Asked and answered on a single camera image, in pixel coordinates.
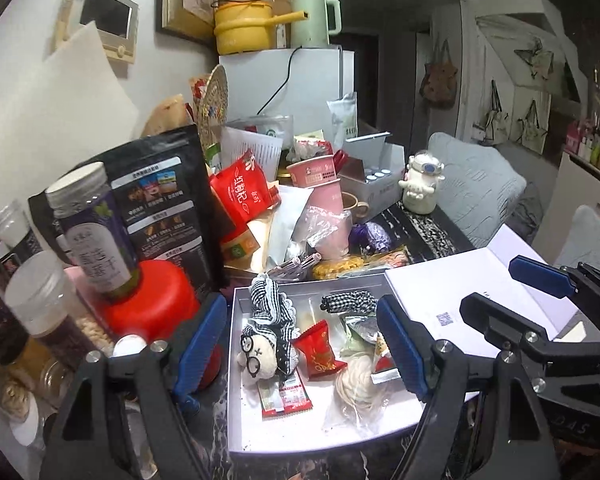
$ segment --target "astronaut figurine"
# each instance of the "astronaut figurine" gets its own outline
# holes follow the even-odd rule
[[[409,157],[404,180],[398,184],[404,189],[402,203],[409,211],[427,215],[436,208],[436,188],[445,179],[445,165],[426,150]]]

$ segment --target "black snack bag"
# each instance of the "black snack bag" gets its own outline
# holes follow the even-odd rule
[[[140,260],[180,266],[202,300],[224,286],[218,223],[205,159],[194,124],[132,140],[85,160],[101,161]],[[45,193],[29,199],[34,224],[70,263]]]

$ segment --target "table surface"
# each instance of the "table surface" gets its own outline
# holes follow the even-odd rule
[[[440,208],[427,216],[408,212],[396,203],[372,221],[390,234],[394,246],[404,245],[410,263],[450,256],[474,247]],[[413,429],[403,434],[365,442],[332,452],[293,456],[254,456],[232,460],[227,447],[226,384],[229,325],[221,337],[224,354],[218,378],[196,397],[202,409],[188,424],[194,439],[205,448],[214,480],[387,479],[391,478]]]

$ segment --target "black power cable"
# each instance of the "black power cable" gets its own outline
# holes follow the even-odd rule
[[[289,64],[286,66],[286,79],[285,81],[282,83],[282,85],[280,85],[280,87],[273,93],[273,95],[269,98],[269,100],[264,103],[262,105],[262,108],[260,110],[258,110],[258,113],[256,115],[260,115],[262,113],[262,111],[267,107],[267,105],[269,105],[270,102],[273,101],[274,97],[276,95],[278,95],[278,93],[285,87],[285,85],[289,82],[289,78],[291,77],[291,60],[294,57],[294,54],[300,50],[302,47],[299,46],[297,47],[292,53],[291,56],[289,56]]]

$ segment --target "red lid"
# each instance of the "red lid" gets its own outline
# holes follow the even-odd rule
[[[147,342],[168,339],[200,308],[186,274],[166,260],[140,262],[142,279],[126,300],[102,309],[102,317],[117,336],[138,334]]]

